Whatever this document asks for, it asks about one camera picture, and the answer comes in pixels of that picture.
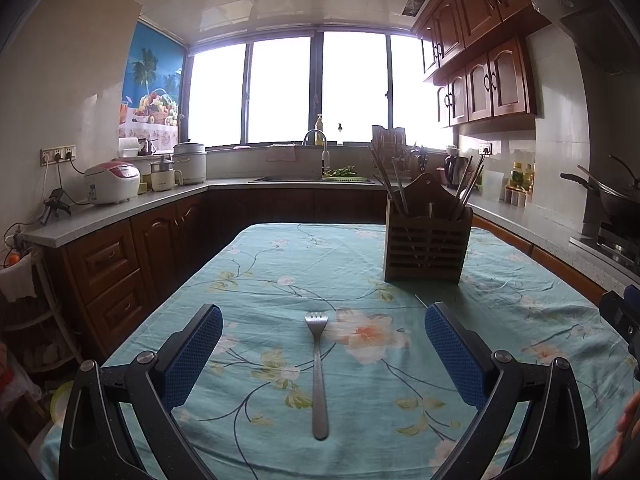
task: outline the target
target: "screw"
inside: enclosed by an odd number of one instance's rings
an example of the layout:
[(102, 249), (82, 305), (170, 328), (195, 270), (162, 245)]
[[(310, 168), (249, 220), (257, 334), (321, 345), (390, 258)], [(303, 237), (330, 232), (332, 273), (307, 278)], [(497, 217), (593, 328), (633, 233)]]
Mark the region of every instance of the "screw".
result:
[(513, 359), (513, 357), (511, 356), (511, 354), (509, 352), (507, 352), (506, 350), (497, 350), (494, 353), (495, 359), (498, 362), (507, 364), (511, 362), (511, 359)]
[(564, 357), (556, 357), (556, 366), (561, 370), (568, 370), (569, 361), (567, 361)]
[(138, 354), (138, 357), (136, 357), (136, 361), (138, 361), (141, 365), (146, 365), (147, 363), (151, 362), (153, 358), (154, 353), (149, 350), (145, 350), (144, 352), (140, 352)]
[(80, 365), (80, 369), (83, 372), (88, 372), (89, 370), (92, 370), (94, 368), (94, 362), (87, 359), (87, 361), (83, 361), (82, 364)]

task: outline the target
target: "stove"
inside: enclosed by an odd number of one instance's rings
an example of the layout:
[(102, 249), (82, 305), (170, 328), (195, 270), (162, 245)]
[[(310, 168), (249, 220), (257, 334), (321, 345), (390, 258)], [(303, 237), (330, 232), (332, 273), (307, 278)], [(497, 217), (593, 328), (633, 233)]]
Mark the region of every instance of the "stove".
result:
[(611, 224), (600, 224), (596, 238), (569, 238), (569, 241), (611, 264), (628, 277), (640, 278), (640, 237), (621, 234)]

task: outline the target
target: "kitchen counter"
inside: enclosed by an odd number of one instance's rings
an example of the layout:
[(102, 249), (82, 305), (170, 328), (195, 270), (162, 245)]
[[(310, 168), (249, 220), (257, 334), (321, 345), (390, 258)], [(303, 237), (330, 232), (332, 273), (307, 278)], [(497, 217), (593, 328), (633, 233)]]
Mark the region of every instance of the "kitchen counter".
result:
[[(25, 240), (46, 247), (57, 248), (76, 238), (87, 235), (102, 227), (149, 209), (204, 192), (208, 189), (382, 189), (378, 183), (360, 182), (254, 182), (251, 178), (220, 178), (207, 180), (203, 184), (177, 187), (171, 191), (149, 192), (121, 204), (85, 206), (78, 208), (71, 217), (60, 213), (46, 226), (24, 232)], [(474, 213), (534, 245), (553, 254), (564, 263), (574, 267), (606, 290), (622, 294), (627, 285), (640, 286), (613, 266), (569, 243), (569, 238), (581, 235), (567, 227), (552, 222), (535, 210), (517, 208), (504, 202), (491, 202), (473, 194), (469, 200)]]

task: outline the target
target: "human hand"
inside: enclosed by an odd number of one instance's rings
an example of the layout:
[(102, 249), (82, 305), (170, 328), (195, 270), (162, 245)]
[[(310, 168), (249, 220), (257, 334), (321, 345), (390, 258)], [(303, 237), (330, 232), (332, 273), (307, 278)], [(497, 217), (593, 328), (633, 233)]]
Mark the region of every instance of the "human hand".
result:
[[(616, 425), (616, 429), (618, 430), (618, 434), (615, 439), (609, 446), (600, 459), (600, 465), (598, 466), (598, 474), (605, 475), (613, 466), (616, 465), (618, 459), (620, 458), (620, 453), (622, 452), (622, 442), (625, 439), (626, 432), (631, 427), (633, 423), (634, 415), (636, 414), (636, 410), (640, 406), (640, 392), (636, 392), (636, 394), (632, 397), (632, 399), (625, 406), (625, 411), (622, 413), (620, 420)], [(638, 420), (631, 431), (631, 438), (634, 438), (636, 434), (640, 431), (640, 420)]]

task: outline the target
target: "power outlet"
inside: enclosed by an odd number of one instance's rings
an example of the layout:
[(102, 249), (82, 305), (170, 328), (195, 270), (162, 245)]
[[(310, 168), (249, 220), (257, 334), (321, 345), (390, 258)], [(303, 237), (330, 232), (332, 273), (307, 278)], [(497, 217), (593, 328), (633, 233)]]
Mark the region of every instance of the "power outlet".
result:
[(44, 148), (40, 150), (40, 165), (55, 164), (56, 155), (60, 156), (60, 162), (67, 162), (68, 158), (65, 158), (67, 153), (71, 153), (71, 160), (76, 160), (76, 145)]
[(483, 153), (485, 155), (493, 155), (494, 154), (494, 145), (491, 142), (486, 142), (484, 144), (480, 144), (480, 146), (478, 146), (478, 152), (480, 153), (480, 155), (482, 155)]

